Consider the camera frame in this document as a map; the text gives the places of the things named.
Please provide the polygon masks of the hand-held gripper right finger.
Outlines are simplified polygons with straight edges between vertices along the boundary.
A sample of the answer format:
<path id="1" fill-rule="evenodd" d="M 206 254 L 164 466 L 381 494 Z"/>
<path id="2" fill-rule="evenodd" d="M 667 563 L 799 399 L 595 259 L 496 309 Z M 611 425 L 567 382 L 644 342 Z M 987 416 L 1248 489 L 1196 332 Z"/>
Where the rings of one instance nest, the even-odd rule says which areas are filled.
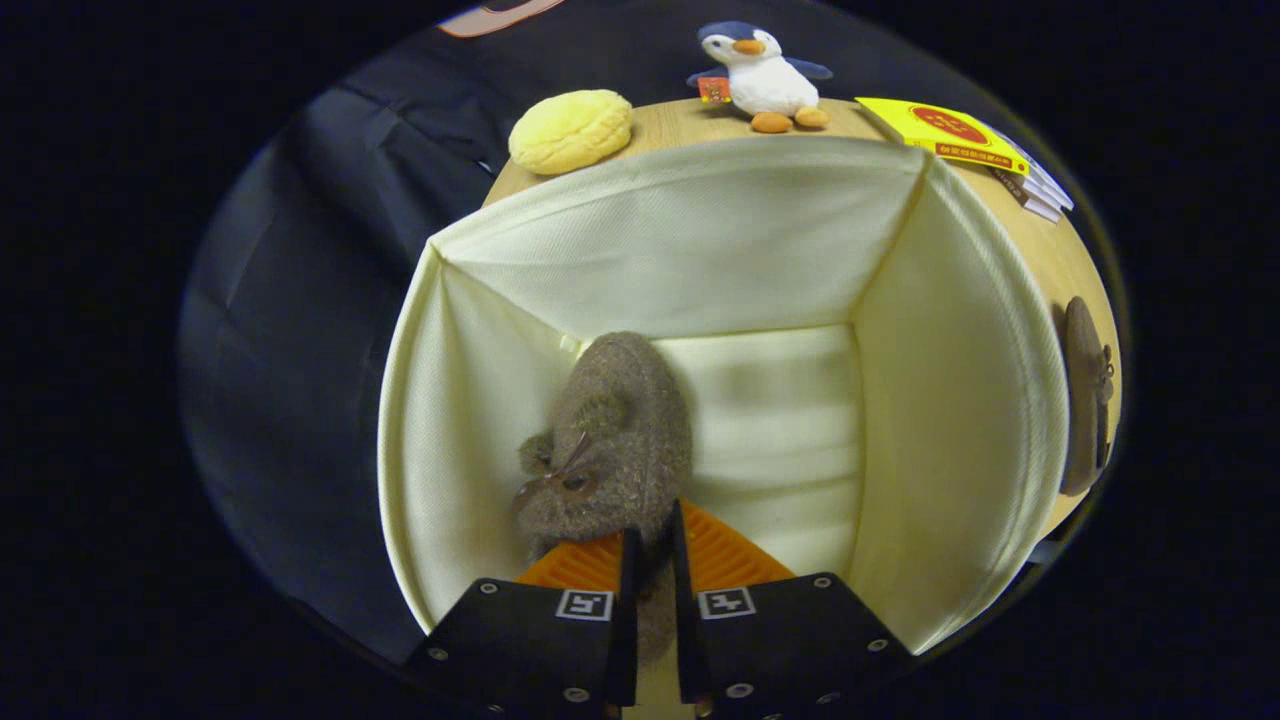
<path id="1" fill-rule="evenodd" d="M 669 516 L 678 687 L 699 719 L 855 719 L 913 652 L 835 573 L 799 574 L 687 500 Z"/>

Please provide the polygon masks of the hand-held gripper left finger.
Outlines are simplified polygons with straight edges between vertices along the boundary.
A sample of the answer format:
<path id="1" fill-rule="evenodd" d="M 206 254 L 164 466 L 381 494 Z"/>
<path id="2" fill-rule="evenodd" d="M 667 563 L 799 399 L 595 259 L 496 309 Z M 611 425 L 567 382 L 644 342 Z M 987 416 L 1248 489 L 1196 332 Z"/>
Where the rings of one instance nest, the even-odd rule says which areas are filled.
<path id="1" fill-rule="evenodd" d="M 461 714 L 617 714 L 636 703 L 637 530 L 564 543 L 534 578 L 483 577 L 404 670 Z"/>

